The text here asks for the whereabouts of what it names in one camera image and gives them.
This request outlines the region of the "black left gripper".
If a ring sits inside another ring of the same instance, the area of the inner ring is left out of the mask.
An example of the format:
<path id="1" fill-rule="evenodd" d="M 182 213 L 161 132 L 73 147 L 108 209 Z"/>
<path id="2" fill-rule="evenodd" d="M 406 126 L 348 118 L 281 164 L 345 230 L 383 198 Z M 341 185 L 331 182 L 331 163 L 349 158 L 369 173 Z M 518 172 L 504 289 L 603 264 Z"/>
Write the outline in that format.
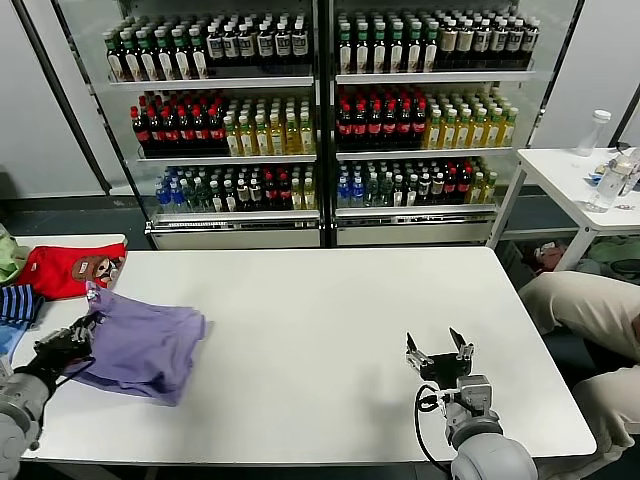
<path id="1" fill-rule="evenodd" d="M 92 359 L 91 341 L 99 324 L 98 314 L 77 319 L 73 326 L 56 330 L 34 344 L 38 367 L 63 373 L 69 366 Z"/>

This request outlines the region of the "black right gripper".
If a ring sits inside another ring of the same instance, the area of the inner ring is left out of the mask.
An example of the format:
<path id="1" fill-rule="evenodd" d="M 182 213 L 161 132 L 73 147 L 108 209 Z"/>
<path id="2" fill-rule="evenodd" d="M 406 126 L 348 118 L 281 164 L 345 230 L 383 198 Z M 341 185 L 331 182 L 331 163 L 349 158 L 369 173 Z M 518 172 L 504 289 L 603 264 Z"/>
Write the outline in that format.
<path id="1" fill-rule="evenodd" d="M 412 368 L 419 368 L 423 381 L 434 382 L 439 388 L 455 388 L 457 379 L 470 374 L 474 344 L 468 343 L 454 328 L 449 328 L 457 353 L 443 353 L 433 356 L 424 354 L 415 344 L 409 332 L 406 333 L 405 358 Z"/>

